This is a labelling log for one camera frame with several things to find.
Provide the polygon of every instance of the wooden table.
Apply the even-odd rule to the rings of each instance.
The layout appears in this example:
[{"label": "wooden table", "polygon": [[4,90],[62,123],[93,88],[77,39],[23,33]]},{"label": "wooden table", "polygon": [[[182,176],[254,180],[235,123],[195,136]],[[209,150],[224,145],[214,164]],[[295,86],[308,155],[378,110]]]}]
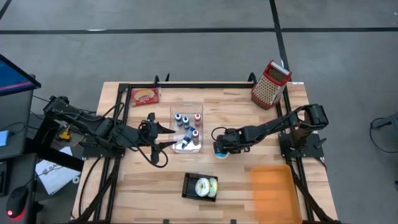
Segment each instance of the wooden table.
[{"label": "wooden table", "polygon": [[[118,82],[104,83],[97,114],[104,114],[115,104],[118,85]],[[302,83],[288,83],[287,88],[292,109],[308,104]],[[165,149],[169,155],[169,164],[163,169],[148,164],[139,152],[127,150],[119,170],[112,223],[161,223],[163,219],[169,219],[171,223],[229,223],[231,219],[236,219],[238,223],[257,223],[254,218],[249,174],[254,166],[285,164],[285,159],[280,155],[277,134],[266,137],[263,142],[253,146],[249,153],[217,159],[213,155],[210,133],[218,126],[240,128],[265,123],[277,117],[276,109],[264,111],[256,106],[250,100],[250,89],[247,88],[163,88],[161,94],[160,103],[130,108],[127,124],[136,128],[148,113],[155,112],[157,121],[168,128],[172,103],[200,102],[203,104],[204,147],[198,154],[175,154],[173,150]],[[158,138],[158,142],[167,140],[167,135]],[[150,149],[143,149],[149,156]],[[97,194],[103,160],[99,161],[90,176],[83,195],[83,209]],[[95,159],[89,159],[85,162],[73,209],[75,217],[78,216],[78,201],[83,182],[94,161]],[[159,164],[164,161],[164,157],[160,155]],[[303,159],[303,163],[310,193],[326,214],[337,219],[325,168],[311,158]],[[218,176],[216,203],[181,197],[186,172]],[[306,219],[301,194],[298,198],[302,217]],[[100,219],[105,217],[107,204],[108,196],[105,195]]]}]

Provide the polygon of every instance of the monitor screen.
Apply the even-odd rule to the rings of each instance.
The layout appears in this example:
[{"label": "monitor screen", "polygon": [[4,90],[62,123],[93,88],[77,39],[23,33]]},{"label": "monitor screen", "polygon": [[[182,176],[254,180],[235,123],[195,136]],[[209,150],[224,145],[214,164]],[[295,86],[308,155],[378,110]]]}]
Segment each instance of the monitor screen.
[{"label": "monitor screen", "polygon": [[39,88],[40,84],[13,63],[0,57],[0,96]]}]

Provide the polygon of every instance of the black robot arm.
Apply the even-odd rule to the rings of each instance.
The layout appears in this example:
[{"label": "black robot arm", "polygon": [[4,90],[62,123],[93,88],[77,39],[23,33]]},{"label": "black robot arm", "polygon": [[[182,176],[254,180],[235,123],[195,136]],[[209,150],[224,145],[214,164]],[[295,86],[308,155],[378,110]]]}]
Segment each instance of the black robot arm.
[{"label": "black robot arm", "polygon": [[[304,111],[304,120],[299,118],[299,112],[301,111]],[[213,146],[215,153],[226,154],[228,152],[236,154],[241,153],[241,151],[249,152],[251,146],[261,142],[267,135],[287,128],[293,128],[289,134],[290,142],[293,148],[298,149],[305,143],[305,138],[312,131],[321,130],[328,123],[322,106],[317,104],[305,105],[291,111],[285,116],[259,126],[225,129],[224,134],[217,136]]]},{"label": "black robot arm", "polygon": [[114,105],[103,116],[93,116],[70,105],[66,96],[52,96],[50,102],[43,110],[46,116],[66,121],[87,134],[87,141],[82,143],[83,146],[100,147],[108,151],[120,151],[128,147],[150,146],[152,149],[150,160],[153,164],[158,163],[159,153],[162,149],[175,144],[175,142],[156,144],[155,139],[158,134],[170,134],[174,133],[174,131],[155,123],[155,113],[150,113],[137,129],[123,125],[120,120],[105,117],[116,107],[120,107],[119,113],[122,112],[124,106],[124,103],[120,103]]}]

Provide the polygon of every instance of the black tray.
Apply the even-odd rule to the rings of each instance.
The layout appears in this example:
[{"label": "black tray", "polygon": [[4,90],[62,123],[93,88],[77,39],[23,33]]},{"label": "black tray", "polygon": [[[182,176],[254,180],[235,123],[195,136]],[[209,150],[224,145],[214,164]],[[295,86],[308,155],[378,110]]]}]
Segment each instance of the black tray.
[{"label": "black tray", "polygon": [[217,183],[218,183],[218,177],[215,177],[215,176],[185,173],[184,184],[182,185],[182,195],[181,196],[183,198],[204,200],[207,202],[216,202],[217,194],[214,197],[209,197],[209,196],[201,197],[201,196],[197,195],[197,193],[195,192],[195,186],[200,178],[206,178],[206,179],[214,178],[217,180]]}]

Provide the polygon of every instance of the cheese grater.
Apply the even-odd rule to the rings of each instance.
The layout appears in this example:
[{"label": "cheese grater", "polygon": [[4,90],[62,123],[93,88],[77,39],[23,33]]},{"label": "cheese grater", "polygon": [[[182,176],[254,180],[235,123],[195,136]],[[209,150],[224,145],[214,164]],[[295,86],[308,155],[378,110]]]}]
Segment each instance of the cheese grater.
[{"label": "cheese grater", "polygon": [[251,90],[251,100],[265,110],[275,106],[291,76],[292,72],[271,60]]}]

